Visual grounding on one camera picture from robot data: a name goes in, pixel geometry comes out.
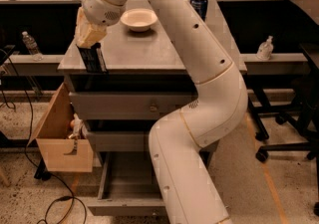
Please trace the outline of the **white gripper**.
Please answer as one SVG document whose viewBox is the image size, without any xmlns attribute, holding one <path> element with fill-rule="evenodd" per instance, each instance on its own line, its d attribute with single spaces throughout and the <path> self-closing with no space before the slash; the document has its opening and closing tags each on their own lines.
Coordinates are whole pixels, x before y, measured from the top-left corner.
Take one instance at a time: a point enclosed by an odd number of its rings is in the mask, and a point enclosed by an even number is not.
<svg viewBox="0 0 319 224">
<path fill-rule="evenodd" d="M 91 48 L 107 35 L 106 26 L 119 22 L 125 7 L 106 0 L 81 0 L 81 3 L 82 7 L 77 12 L 75 40 L 78 47 Z M 93 24 L 86 23 L 86 18 Z"/>
</svg>

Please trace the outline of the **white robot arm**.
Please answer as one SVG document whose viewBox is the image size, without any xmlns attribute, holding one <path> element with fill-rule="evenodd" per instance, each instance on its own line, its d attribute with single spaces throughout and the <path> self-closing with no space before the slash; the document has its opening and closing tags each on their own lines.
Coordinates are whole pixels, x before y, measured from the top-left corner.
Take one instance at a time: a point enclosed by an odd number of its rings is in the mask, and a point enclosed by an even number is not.
<svg viewBox="0 0 319 224">
<path fill-rule="evenodd" d="M 199 155 L 233 131 L 247 109 L 239 69 L 188 0 L 148 0 L 197 90 L 195 101 L 151 128 L 149 149 L 170 224 L 233 224 Z M 127 0 L 81 0 L 76 44 L 90 48 Z"/>
</svg>

